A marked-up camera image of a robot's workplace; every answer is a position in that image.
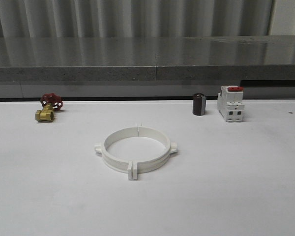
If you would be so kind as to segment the white half pipe clamp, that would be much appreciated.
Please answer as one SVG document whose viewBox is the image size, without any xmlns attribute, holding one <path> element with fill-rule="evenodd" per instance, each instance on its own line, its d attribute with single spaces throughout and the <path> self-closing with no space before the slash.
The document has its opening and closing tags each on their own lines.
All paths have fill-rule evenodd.
<svg viewBox="0 0 295 236">
<path fill-rule="evenodd" d="M 102 155 L 104 163 L 113 170 L 127 173 L 129 180 L 136 180 L 138 175 L 138 162 L 120 159 L 108 152 L 108 148 L 115 142 L 138 137 L 138 127 L 129 127 L 110 134 L 103 142 L 95 143 L 94 150 Z"/>
<path fill-rule="evenodd" d="M 143 161 L 131 161 L 128 170 L 128 179 L 136 180 L 138 174 L 147 173 L 162 167 L 168 160 L 171 154 L 177 153 L 177 143 L 171 142 L 169 137 L 163 132 L 150 127 L 137 127 L 138 137 L 146 137 L 160 142 L 165 149 L 156 156 L 149 157 Z"/>
</svg>

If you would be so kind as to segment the grey stone counter ledge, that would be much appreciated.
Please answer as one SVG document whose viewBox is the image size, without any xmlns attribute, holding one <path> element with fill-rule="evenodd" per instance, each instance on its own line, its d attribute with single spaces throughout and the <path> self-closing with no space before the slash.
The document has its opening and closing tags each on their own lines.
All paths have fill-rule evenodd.
<svg viewBox="0 0 295 236">
<path fill-rule="evenodd" d="M 295 80 L 295 36 L 0 38 L 0 82 Z"/>
</svg>

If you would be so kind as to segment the white circuit breaker red switch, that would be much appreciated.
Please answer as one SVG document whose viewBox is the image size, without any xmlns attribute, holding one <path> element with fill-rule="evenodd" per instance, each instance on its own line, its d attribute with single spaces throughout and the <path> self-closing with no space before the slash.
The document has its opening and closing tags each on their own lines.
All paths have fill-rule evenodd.
<svg viewBox="0 0 295 236">
<path fill-rule="evenodd" d="M 243 120 L 245 105 L 243 99 L 243 87 L 221 86 L 218 93 L 217 110 L 226 122 L 241 122 Z"/>
</svg>

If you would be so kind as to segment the brass valve red handwheel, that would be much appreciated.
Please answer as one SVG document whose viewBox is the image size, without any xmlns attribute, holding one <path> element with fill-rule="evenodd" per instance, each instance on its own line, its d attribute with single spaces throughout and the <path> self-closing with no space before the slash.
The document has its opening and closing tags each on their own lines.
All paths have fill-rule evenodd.
<svg viewBox="0 0 295 236">
<path fill-rule="evenodd" d="M 54 93 L 42 95 L 40 103 L 43 109 L 37 110 L 35 113 L 35 120 L 38 122 L 53 121 L 55 117 L 54 112 L 60 111 L 63 107 L 62 98 Z"/>
</svg>

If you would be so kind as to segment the black cylindrical capacitor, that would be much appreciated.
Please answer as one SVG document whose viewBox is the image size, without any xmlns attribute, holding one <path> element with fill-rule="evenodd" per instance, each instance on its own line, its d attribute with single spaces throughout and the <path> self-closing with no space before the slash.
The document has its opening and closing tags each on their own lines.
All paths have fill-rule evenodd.
<svg viewBox="0 0 295 236">
<path fill-rule="evenodd" d="M 197 116 L 203 116 L 206 111 L 206 96 L 202 93 L 193 95 L 193 111 L 192 113 Z"/>
</svg>

